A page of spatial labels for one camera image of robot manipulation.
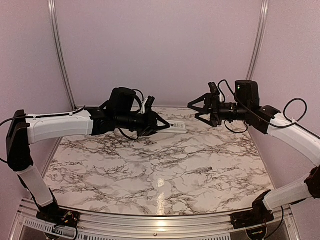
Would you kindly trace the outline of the white remote control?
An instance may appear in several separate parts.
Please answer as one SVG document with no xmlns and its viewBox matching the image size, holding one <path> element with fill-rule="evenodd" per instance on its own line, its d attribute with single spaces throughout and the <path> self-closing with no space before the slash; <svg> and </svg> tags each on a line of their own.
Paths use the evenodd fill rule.
<svg viewBox="0 0 320 240">
<path fill-rule="evenodd" d="M 169 128 L 165 129 L 169 134 L 186 134 L 187 127 L 183 121 L 169 121 Z"/>
</svg>

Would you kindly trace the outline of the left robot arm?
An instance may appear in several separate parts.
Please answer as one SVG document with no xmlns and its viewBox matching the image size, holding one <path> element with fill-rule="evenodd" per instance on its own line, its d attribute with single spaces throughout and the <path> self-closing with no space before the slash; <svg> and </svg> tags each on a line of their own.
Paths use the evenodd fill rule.
<svg viewBox="0 0 320 240">
<path fill-rule="evenodd" d="M 63 219 L 63 211 L 45 184 L 31 157 L 30 145 L 68 136 L 99 136 L 115 129 L 151 136 L 170 128 L 170 123 L 152 110 L 154 97 L 141 102 L 133 89 L 114 88 L 109 100 L 98 107 L 57 114 L 15 112 L 6 137 L 7 164 L 34 197 L 38 208 L 53 223 Z"/>
</svg>

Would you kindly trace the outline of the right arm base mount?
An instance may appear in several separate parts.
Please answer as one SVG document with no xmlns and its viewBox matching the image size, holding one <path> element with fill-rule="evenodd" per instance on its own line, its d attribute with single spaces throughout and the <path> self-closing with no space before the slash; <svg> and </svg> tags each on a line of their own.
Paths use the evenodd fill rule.
<svg viewBox="0 0 320 240">
<path fill-rule="evenodd" d="M 275 219 L 274 215 L 270 211 L 260 214 L 254 213 L 253 210 L 232 213 L 230 218 L 234 229 L 266 224 L 267 222 L 271 222 Z"/>
</svg>

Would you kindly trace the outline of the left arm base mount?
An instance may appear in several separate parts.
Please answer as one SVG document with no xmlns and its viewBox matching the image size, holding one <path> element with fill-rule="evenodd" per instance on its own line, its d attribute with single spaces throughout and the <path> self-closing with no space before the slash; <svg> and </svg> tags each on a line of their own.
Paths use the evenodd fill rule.
<svg viewBox="0 0 320 240">
<path fill-rule="evenodd" d="M 55 226 L 66 226 L 76 228 L 78 225 L 80 213 L 74 210 L 62 208 L 45 209 L 38 211 L 36 218 L 55 224 Z"/>
</svg>

